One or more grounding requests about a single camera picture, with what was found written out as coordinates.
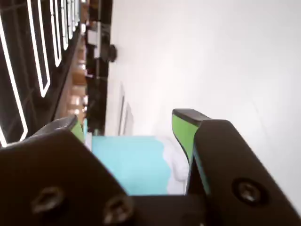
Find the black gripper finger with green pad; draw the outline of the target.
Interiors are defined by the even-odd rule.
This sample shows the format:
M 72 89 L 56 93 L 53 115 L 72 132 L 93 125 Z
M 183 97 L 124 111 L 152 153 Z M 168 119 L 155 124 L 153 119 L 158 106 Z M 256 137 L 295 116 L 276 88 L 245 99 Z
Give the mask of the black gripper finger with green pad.
M 132 199 L 84 145 L 76 116 L 0 152 L 3 226 L 124 226 Z
M 207 226 L 298 226 L 301 218 L 240 133 L 193 109 L 172 111 L 190 165 L 186 194 L 199 194 Z

